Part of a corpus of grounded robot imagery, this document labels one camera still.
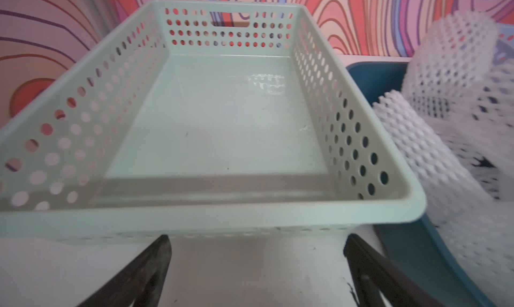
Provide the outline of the white foam net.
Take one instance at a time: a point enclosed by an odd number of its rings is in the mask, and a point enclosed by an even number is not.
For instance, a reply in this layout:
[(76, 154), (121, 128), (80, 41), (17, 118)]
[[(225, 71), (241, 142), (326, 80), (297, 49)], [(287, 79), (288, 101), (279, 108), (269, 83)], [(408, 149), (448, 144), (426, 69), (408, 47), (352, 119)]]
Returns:
[(398, 91), (373, 110), (426, 193), (443, 244), (496, 306), (513, 305), (513, 203), (489, 194), (461, 162), (475, 151), (441, 119), (418, 115)]
[(497, 23), (482, 12), (455, 12), (432, 24), (408, 63), (402, 94), (431, 117), (447, 113), (451, 100), (493, 64)]
[(448, 126), (499, 171), (499, 194), (513, 200), (513, 59), (497, 66), (413, 62), (402, 92), (420, 113)]

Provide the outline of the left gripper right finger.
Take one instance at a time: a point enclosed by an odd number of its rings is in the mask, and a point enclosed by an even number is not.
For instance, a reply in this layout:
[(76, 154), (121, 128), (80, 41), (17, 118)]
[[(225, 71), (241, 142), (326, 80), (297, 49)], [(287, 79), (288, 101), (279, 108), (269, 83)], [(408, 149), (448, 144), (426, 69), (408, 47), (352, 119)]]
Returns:
[(392, 306), (442, 305), (357, 234), (348, 235), (343, 254), (359, 306), (384, 306), (384, 299)]

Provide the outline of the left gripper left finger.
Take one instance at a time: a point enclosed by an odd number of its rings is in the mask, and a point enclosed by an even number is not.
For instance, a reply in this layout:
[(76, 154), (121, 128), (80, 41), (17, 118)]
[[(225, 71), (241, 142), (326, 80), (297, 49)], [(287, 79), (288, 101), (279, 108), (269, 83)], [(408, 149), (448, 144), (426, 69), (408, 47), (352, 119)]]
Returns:
[(161, 235), (81, 306), (157, 306), (172, 257), (167, 235)]

